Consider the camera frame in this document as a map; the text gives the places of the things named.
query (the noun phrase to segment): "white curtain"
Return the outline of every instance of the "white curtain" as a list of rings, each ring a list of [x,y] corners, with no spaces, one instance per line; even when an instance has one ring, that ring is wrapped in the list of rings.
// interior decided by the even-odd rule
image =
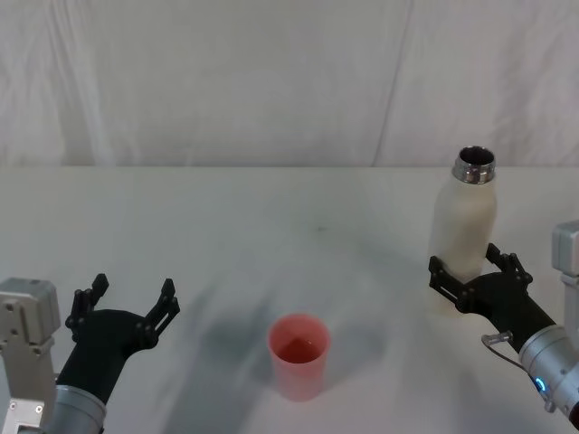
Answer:
[[[0,0],[0,165],[579,165],[575,0]]]

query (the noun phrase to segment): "white table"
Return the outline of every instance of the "white table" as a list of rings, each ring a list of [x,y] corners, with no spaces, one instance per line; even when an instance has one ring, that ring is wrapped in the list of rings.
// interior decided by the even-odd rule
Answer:
[[[448,169],[0,170],[0,278],[51,280],[61,317],[99,272],[100,307],[146,313],[165,277],[182,312],[133,356],[108,433],[571,433],[480,343],[478,316],[427,314],[432,205]],[[550,232],[579,218],[579,170],[498,174],[493,241],[519,254],[556,321]],[[283,400],[264,336],[284,313],[327,321],[328,390]],[[55,336],[55,369],[72,349]],[[503,349],[515,354],[507,347]],[[8,392],[0,384],[0,407]]]

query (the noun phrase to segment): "bottle opening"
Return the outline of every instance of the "bottle opening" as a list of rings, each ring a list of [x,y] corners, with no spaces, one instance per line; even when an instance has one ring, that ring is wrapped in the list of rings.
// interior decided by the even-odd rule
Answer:
[[[495,156],[485,147],[469,146],[460,151],[459,157],[469,165],[490,165],[495,161]]]
[[[495,155],[485,147],[464,147],[454,162],[452,174],[463,183],[486,184],[495,177]]]

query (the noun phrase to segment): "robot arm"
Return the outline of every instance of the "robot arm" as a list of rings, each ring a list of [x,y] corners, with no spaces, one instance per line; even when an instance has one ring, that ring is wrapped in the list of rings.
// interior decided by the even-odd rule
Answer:
[[[517,351],[520,364],[499,356],[527,372],[545,401],[545,410],[558,408],[579,429],[579,353],[564,328],[528,295],[527,286],[533,279],[517,255],[501,254],[490,244],[487,260],[500,272],[462,284],[444,270],[438,258],[432,257],[430,286],[461,313],[486,317],[499,333],[482,336],[483,344],[491,349],[497,342],[508,342]]]
[[[77,290],[66,326],[76,343],[56,382],[50,347],[60,326],[56,290],[47,281],[0,284],[0,348],[12,396],[2,434],[100,434],[106,403],[127,359],[154,348],[179,313],[173,281],[146,316],[94,310],[109,282],[99,274]]]

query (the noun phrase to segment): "plastic cup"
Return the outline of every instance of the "plastic cup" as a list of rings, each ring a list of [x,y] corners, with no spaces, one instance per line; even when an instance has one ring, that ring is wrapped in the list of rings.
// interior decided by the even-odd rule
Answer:
[[[284,316],[271,326],[268,347],[282,396],[308,401],[319,395],[330,347],[324,323],[306,314]]]

